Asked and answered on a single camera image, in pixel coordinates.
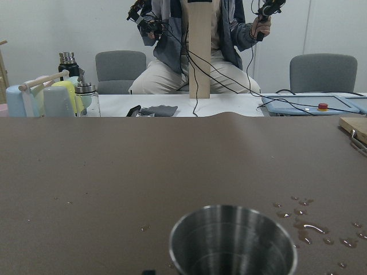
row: brown table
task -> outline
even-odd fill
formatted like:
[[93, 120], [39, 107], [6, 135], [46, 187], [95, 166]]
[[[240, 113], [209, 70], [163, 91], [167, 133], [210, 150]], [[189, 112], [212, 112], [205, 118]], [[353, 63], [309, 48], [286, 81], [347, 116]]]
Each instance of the brown table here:
[[[366, 274], [357, 233], [367, 229], [367, 158], [338, 119], [1, 118], [0, 274], [176, 274], [171, 228], [214, 204], [283, 225], [299, 245], [299, 275]], [[298, 240], [294, 209], [329, 234]]]

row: black thermos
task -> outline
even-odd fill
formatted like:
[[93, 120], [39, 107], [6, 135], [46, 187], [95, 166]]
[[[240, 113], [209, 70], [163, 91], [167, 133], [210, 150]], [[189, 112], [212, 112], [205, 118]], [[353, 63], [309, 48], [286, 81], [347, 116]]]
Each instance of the black thermos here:
[[58, 71], [62, 72], [63, 70], [69, 71], [69, 77], [79, 76], [79, 66], [75, 61], [74, 53], [72, 52], [63, 52], [58, 54], [60, 56], [60, 65], [58, 66]]

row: office chair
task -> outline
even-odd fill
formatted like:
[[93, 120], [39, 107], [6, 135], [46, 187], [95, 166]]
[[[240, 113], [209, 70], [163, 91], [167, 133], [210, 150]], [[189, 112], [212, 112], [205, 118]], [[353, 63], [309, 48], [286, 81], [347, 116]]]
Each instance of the office chair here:
[[357, 60], [353, 56], [330, 53], [296, 56], [290, 62], [291, 91], [353, 93], [356, 74]]
[[129, 87], [146, 69], [146, 56], [142, 52], [113, 50], [96, 55], [98, 94], [129, 94]]

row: glass bottle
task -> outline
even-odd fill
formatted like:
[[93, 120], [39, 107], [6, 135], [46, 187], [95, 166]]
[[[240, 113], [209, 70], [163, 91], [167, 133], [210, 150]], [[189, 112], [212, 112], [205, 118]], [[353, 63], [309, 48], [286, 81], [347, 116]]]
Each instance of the glass bottle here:
[[77, 116], [101, 116], [96, 87], [91, 83], [78, 83], [75, 87]]

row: metal cup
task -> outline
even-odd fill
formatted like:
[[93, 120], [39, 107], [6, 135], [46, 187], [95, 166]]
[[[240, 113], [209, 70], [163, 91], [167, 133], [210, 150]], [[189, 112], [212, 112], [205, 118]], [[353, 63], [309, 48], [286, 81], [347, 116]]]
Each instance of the metal cup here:
[[288, 233], [258, 211], [206, 206], [182, 217], [170, 235], [181, 275], [292, 275], [297, 252]]

